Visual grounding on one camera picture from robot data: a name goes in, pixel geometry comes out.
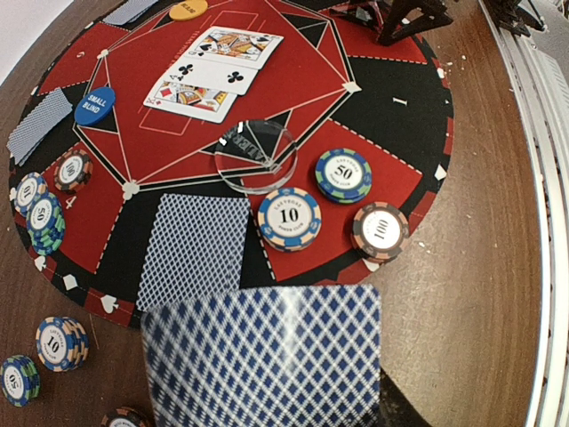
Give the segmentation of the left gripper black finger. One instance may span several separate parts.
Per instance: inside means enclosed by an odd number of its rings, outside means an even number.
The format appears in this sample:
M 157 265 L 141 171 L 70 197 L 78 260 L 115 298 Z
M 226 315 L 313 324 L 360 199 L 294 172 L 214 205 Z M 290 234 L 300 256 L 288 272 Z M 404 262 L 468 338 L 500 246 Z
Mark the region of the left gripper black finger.
M 430 427 L 386 373 L 380 381 L 380 426 Z

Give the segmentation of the black triangle all-in marker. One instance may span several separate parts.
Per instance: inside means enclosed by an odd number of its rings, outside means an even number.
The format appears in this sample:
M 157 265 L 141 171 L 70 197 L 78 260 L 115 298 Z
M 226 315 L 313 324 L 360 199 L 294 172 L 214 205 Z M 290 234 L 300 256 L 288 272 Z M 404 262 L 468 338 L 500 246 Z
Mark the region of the black triangle all-in marker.
M 382 30 L 383 20 L 377 1 L 348 1 L 330 7 L 328 12 L 332 17 L 340 17 L 377 32 Z

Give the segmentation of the blue playing card deck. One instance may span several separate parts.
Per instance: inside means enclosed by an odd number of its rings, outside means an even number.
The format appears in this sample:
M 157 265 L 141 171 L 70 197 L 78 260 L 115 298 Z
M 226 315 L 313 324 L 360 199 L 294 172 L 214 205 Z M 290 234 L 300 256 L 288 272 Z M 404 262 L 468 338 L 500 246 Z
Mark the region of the blue playing card deck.
M 374 426 L 381 296 L 277 286 L 174 302 L 141 321 L 160 426 Z

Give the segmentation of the king of spades card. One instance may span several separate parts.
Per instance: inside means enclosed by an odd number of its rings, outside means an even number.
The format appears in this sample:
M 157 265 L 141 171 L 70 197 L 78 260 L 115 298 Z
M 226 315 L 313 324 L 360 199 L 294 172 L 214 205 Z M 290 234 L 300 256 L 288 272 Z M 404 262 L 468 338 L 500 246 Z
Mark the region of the king of spades card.
M 183 55 L 259 70 L 283 40 L 263 32 L 212 26 Z

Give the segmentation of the green fifty chips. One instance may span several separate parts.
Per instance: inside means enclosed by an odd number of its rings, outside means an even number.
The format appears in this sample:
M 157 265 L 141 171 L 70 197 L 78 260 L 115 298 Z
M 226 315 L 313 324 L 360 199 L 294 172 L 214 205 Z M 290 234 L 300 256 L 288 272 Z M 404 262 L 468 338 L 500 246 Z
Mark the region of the green fifty chips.
M 369 162 L 353 149 L 325 151 L 315 167 L 317 186 L 335 203 L 355 204 L 371 191 L 373 172 Z
M 51 192 L 37 195 L 28 209 L 27 231 L 34 251 L 49 255 L 59 249 L 65 236 L 66 223 L 58 198 Z

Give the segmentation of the brown hundred chip sector two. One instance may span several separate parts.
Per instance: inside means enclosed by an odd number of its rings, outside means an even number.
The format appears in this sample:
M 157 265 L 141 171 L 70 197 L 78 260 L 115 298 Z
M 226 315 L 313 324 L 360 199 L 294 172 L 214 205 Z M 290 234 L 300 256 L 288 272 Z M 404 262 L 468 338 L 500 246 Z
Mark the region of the brown hundred chip sector two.
M 410 228 L 399 209 L 387 202 L 375 201 L 358 209 L 350 237 L 353 247 L 366 261 L 383 264 L 403 252 Z

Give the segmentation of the clear acrylic dealer button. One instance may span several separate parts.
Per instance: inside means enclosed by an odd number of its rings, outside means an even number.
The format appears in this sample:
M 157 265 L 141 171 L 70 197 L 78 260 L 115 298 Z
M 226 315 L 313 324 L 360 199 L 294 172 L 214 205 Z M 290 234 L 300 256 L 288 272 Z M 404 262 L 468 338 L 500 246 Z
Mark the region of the clear acrylic dealer button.
M 293 177 L 298 145 L 288 129 L 274 121 L 242 121 L 218 139 L 214 163 L 233 190 L 268 194 Z

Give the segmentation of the orange big blind button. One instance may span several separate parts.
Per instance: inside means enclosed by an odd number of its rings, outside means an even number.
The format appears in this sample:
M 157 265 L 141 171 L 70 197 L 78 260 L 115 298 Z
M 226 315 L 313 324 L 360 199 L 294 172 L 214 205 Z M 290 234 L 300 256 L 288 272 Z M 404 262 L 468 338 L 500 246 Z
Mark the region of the orange big blind button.
M 208 7 L 206 0 L 185 0 L 170 9 L 169 17 L 176 21 L 193 20 L 203 15 Z

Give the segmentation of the dealt card sector three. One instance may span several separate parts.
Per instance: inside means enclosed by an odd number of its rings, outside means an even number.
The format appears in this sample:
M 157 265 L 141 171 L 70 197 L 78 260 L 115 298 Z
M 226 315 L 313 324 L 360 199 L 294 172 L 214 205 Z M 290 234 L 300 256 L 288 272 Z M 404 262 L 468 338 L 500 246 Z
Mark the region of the dealt card sector three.
M 249 213 L 246 198 L 162 195 L 140 277 L 139 310 L 238 289 Z

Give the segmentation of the dealt card sector seven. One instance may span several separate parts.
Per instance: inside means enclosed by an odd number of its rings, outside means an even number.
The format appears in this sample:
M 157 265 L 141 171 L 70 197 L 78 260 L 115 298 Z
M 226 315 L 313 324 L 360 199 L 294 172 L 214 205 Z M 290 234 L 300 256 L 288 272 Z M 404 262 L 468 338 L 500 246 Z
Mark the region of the dealt card sector seven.
M 113 26 L 123 26 L 134 21 L 155 3 L 156 0 L 128 0 L 107 15 L 103 22 Z

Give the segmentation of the blue small blind button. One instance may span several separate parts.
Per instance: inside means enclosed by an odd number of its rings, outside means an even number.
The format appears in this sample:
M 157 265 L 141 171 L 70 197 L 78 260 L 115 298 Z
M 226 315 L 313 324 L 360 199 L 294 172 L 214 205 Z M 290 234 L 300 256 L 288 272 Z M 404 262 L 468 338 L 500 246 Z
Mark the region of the blue small blind button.
M 88 93 L 77 105 L 74 119 L 78 125 L 98 124 L 108 116 L 116 103 L 115 91 L 103 86 Z

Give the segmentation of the blue white poker chip stack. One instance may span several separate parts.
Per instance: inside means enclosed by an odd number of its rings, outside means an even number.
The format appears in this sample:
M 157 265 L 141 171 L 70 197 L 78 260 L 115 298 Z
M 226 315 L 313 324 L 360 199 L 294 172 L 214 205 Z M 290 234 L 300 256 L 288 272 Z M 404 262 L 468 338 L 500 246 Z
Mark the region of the blue white poker chip stack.
M 36 350 L 40 361 L 53 372 L 81 367 L 88 358 L 89 338 L 74 318 L 48 317 L 36 330 Z

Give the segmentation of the brown hundred chips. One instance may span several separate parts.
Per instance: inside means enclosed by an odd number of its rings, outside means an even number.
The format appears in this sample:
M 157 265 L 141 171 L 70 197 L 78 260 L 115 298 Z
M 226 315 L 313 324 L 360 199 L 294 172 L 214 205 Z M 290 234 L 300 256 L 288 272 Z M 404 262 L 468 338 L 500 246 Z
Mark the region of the brown hundred chips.
M 53 182 L 57 190 L 76 194 L 92 178 L 93 162 L 82 149 L 74 149 L 64 155 L 54 171 Z

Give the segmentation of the dealt card sector five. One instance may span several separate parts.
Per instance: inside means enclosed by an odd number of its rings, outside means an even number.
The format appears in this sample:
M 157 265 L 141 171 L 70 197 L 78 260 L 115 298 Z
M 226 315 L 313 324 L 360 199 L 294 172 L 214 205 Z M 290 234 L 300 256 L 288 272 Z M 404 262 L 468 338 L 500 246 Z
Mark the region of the dealt card sector five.
M 56 88 L 11 132 L 7 148 L 17 165 L 23 165 L 39 142 L 72 111 L 72 104 L 61 88 Z

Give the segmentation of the king of diamonds card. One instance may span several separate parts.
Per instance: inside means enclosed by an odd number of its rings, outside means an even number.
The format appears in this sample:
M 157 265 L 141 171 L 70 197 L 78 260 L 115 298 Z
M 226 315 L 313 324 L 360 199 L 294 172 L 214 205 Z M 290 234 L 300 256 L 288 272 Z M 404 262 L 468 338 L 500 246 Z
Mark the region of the king of diamonds card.
M 159 80 L 143 101 L 145 107 L 160 109 L 220 124 L 236 101 L 237 95 L 220 90 Z

